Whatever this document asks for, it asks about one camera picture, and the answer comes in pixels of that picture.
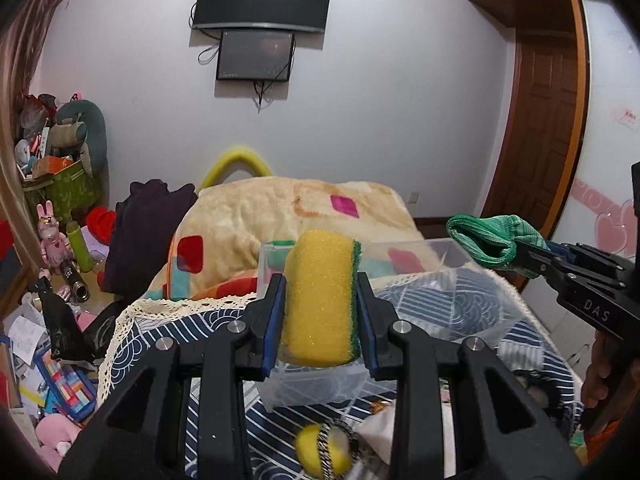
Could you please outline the person right hand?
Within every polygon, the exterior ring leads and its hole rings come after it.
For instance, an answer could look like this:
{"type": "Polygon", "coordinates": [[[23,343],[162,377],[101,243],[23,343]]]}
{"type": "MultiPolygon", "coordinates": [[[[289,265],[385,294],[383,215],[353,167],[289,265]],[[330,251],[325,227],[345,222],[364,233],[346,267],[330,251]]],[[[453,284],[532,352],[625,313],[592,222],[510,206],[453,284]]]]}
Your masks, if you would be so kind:
{"type": "Polygon", "coordinates": [[[582,384],[582,428],[588,434],[600,434],[610,422],[614,422],[624,414],[624,404],[616,398],[605,381],[611,374],[611,362],[608,348],[614,342],[604,333],[596,331],[591,348],[591,362],[582,384]]]}

